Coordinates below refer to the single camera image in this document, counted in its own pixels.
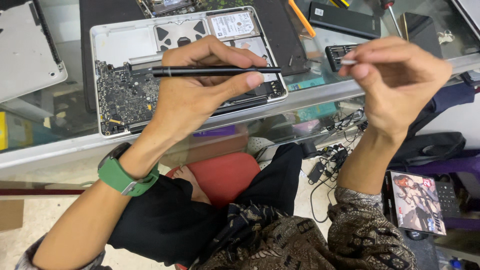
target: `green watch strap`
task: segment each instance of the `green watch strap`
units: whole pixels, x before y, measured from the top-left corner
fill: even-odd
[[[98,177],[107,185],[118,190],[122,195],[140,196],[157,181],[160,173],[156,164],[150,173],[143,179],[135,181],[122,168],[117,159],[108,159],[98,170]]]

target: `watch face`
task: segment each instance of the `watch face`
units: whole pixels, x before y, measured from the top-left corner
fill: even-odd
[[[110,153],[108,153],[103,159],[102,161],[100,161],[100,163],[98,164],[98,169],[102,168],[103,164],[105,164],[105,162],[108,160],[108,159],[119,159],[123,153],[125,153],[125,151],[128,150],[128,148],[130,148],[130,146],[132,146],[130,143],[122,143],[120,145],[118,145],[117,147],[115,147],[112,151],[110,151]]]

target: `forearm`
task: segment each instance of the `forearm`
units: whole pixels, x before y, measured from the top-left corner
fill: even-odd
[[[145,129],[120,158],[123,169],[134,179],[148,175],[161,155],[175,141],[161,132]],[[42,269],[77,269],[105,248],[130,196],[96,181],[65,211],[45,237],[33,263]]]
[[[338,185],[366,194],[378,194],[388,163],[404,135],[389,136],[369,128],[347,158],[338,175]]]

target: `hand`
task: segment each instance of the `hand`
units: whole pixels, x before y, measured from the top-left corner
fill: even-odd
[[[401,140],[452,74],[448,62],[399,37],[362,44],[344,58],[359,62],[343,66],[338,74],[351,75],[365,90],[369,127]]]
[[[214,36],[167,50],[164,66],[235,65],[240,68],[266,66],[262,57],[247,49],[223,44]],[[198,129],[229,98],[248,92],[264,82],[263,74],[249,72],[234,77],[162,78],[155,115],[150,122],[160,132],[171,132],[178,140]]]

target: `black screwdriver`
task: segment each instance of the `black screwdriver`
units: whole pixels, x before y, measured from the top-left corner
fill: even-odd
[[[245,72],[257,71],[260,73],[281,73],[279,67],[239,68],[237,66],[179,66],[179,67],[153,67],[154,77],[197,77],[197,76],[235,76]]]
[[[398,36],[403,38],[402,32],[400,31],[400,27],[398,27],[398,23],[396,22],[395,14],[393,13],[392,6],[395,4],[395,0],[380,0],[380,6],[384,10],[388,10],[390,15],[392,15],[393,23],[395,24],[396,31],[398,32]]]

